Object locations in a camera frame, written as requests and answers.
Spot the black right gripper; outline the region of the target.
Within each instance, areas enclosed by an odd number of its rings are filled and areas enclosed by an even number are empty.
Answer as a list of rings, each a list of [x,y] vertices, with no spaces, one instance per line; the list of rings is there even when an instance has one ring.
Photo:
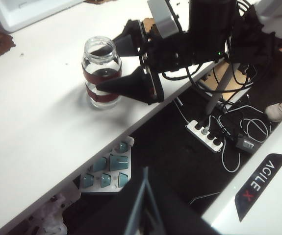
[[[158,73],[218,61],[225,54],[226,39],[214,35],[176,33],[167,38],[150,34],[140,20],[128,20],[123,31],[112,41],[120,57],[146,55],[147,72],[139,66],[130,75],[113,78],[98,85],[98,90],[125,96],[149,105],[164,101]]]

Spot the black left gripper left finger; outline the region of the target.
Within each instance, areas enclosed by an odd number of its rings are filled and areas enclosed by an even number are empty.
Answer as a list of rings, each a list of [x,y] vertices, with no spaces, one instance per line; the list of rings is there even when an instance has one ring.
[[[75,216],[73,235],[133,235],[142,214],[147,169],[139,169],[119,193],[111,199],[91,198]]]

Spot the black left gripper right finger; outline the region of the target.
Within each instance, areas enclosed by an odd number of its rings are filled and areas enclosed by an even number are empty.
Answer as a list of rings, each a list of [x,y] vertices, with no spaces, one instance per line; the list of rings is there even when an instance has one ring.
[[[146,187],[154,218],[166,235],[218,234],[151,168],[146,169]]]

